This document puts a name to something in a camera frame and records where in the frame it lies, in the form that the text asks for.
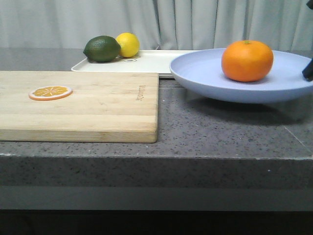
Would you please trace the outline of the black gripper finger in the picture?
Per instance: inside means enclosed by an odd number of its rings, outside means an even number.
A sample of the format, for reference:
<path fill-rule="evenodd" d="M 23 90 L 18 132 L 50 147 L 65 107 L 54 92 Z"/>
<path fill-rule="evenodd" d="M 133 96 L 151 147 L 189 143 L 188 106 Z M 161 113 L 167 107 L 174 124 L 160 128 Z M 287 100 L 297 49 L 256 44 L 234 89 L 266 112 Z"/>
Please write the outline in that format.
<path fill-rule="evenodd" d="M 303 77 L 311 82 L 313 81 L 313 59 L 307 64 L 307 66 L 302 70 Z"/>

